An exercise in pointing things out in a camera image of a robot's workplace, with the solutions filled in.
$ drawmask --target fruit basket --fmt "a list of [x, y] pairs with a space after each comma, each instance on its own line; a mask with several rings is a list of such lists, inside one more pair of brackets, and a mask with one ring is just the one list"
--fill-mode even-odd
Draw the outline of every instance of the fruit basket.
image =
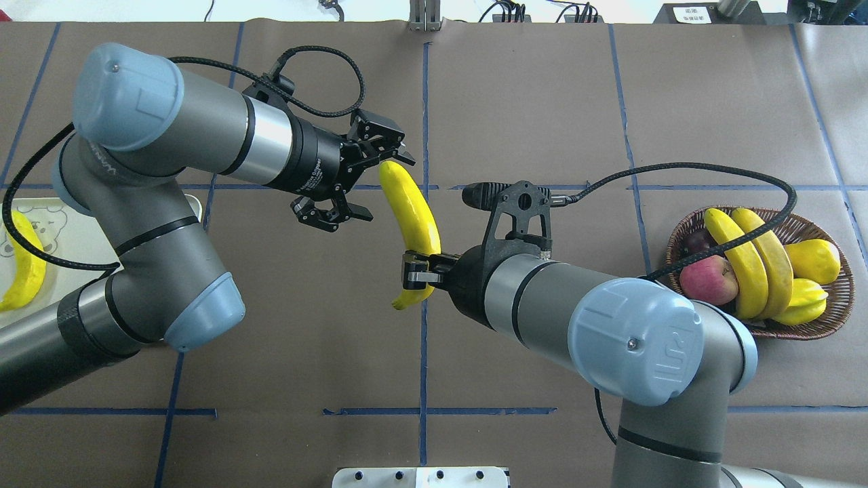
[[[672, 232], [669, 238], [669, 243], [666, 249], [666, 264], [672, 264], [682, 256], [682, 242], [691, 233], [701, 230], [705, 227], [703, 214], [708, 208], [719, 208], [727, 214], [732, 213], [736, 207], [727, 205], [712, 205], [706, 208], [700, 208], [693, 211], [688, 216], [681, 219]], [[768, 221], [774, 217], [778, 210], [771, 208], [751, 208], [764, 221]], [[789, 214], [786, 219], [773, 229], [775, 235], [778, 236], [781, 243], [793, 244], [795, 242], [807, 241], [809, 239], [824, 239], [831, 242], [838, 248], [841, 258], [841, 272], [838, 278], [828, 285], [823, 285], [823, 289], [829, 293], [825, 312], [816, 320], [812, 320], [798, 326], [785, 326], [774, 320], [763, 320], [756, 323], [746, 323], [748, 329], [754, 337], [768, 337], [775, 339], [786, 340], [815, 340], [821, 339], [838, 331], [847, 318], [850, 317], [852, 310], [853, 299], [855, 296], [855, 288], [853, 286], [853, 275], [850, 269], [850, 263], [847, 262], [844, 253], [840, 252], [841, 247], [827, 234], [823, 229], [818, 227], [813, 222], [796, 214]], [[676, 274], [668, 274], [666, 276], [668, 285], [678, 293], [684, 294]]]

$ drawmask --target black rubber band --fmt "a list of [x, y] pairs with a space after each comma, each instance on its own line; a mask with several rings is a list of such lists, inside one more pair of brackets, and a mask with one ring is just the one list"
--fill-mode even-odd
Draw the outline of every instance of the black rubber band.
[[733, 482], [733, 485], [735, 485], [735, 488], [742, 488], [741, 482], [739, 481], [739, 479], [736, 478], [734, 474], [729, 472], [729, 470], [727, 468], [721, 466], [720, 470], [723, 471], [723, 474], [727, 475], [727, 478], [729, 478], [729, 480]]
[[687, 449], [686, 447], [671, 445], [665, 442], [660, 442], [659, 440], [647, 438], [635, 432], [628, 431], [624, 427], [618, 428], [618, 437], [630, 443], [636, 444], [639, 447], [644, 447], [646, 449], [650, 449], [651, 451], [659, 452], [660, 454], [666, 454], [667, 456], [687, 459], [689, 461], [697, 461], [700, 463], [719, 463], [723, 459], [723, 454], [720, 452], [696, 451], [695, 449]]
[[119, 358], [99, 347], [84, 328], [78, 311], [78, 297], [82, 289], [68, 293], [57, 304], [57, 329], [76, 356], [93, 366], [107, 366]]
[[244, 104], [247, 105], [247, 132], [244, 134], [244, 142], [241, 143], [241, 149], [238, 151], [238, 155], [235, 156], [235, 161], [229, 165], [229, 168], [220, 171], [221, 175], [231, 175], [241, 166], [241, 163], [247, 159], [247, 153], [250, 152], [250, 146], [253, 145], [253, 132], [256, 130], [256, 113], [253, 110], [253, 102], [250, 101], [250, 97], [241, 96], [244, 99]]
[[518, 339], [518, 341], [522, 343], [522, 346], [527, 347], [527, 345], [524, 344], [524, 340], [522, 339], [522, 332], [518, 330], [519, 299], [521, 299], [522, 295], [524, 294], [524, 288], [528, 287], [528, 283], [530, 283], [530, 281], [534, 279], [534, 276], [536, 276], [537, 273], [542, 271], [543, 268], [549, 267], [555, 263], [557, 263], [557, 261], [549, 261], [541, 264], [538, 267], [535, 267], [530, 273], [528, 273], [527, 276], [524, 277], [522, 283], [518, 286], [518, 289], [516, 290], [516, 296], [512, 297], [512, 332], [516, 334], [516, 339]]
[[108, 311], [111, 312], [111, 316], [117, 322], [117, 326], [121, 328], [123, 332], [125, 332], [129, 337], [141, 342], [142, 344], [151, 344], [155, 342], [154, 340], [142, 337], [139, 333], [134, 331], [132, 327], [129, 326], [126, 320], [121, 316], [121, 312], [117, 309], [117, 304], [115, 303], [115, 296], [111, 291], [112, 282], [115, 281], [116, 274], [112, 274], [106, 280], [106, 304], [108, 305]]
[[786, 474], [785, 472], [775, 471], [775, 470], [764, 470], [761, 468], [753, 468], [757, 471], [762, 471], [765, 474], [771, 476], [778, 480], [784, 488], [803, 488], [802, 484], [792, 478], [792, 476]]
[[153, 241], [161, 235], [166, 235], [173, 230], [177, 230], [179, 228], [191, 226], [198, 223], [199, 219], [197, 219], [195, 215], [190, 215], [189, 217], [184, 217], [183, 219], [178, 219], [177, 221], [171, 221], [168, 224], [163, 224], [157, 228], [153, 228], [146, 233], [139, 234], [136, 237], [130, 239], [129, 241], [124, 242], [120, 246], [115, 247], [115, 253], [120, 256], [129, 251], [130, 249], [141, 246], [145, 242]]

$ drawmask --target white label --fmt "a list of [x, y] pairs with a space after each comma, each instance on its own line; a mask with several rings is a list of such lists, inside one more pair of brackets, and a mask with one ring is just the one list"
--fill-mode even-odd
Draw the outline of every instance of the white label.
[[673, 7], [672, 13], [680, 23], [711, 23], [706, 7]]

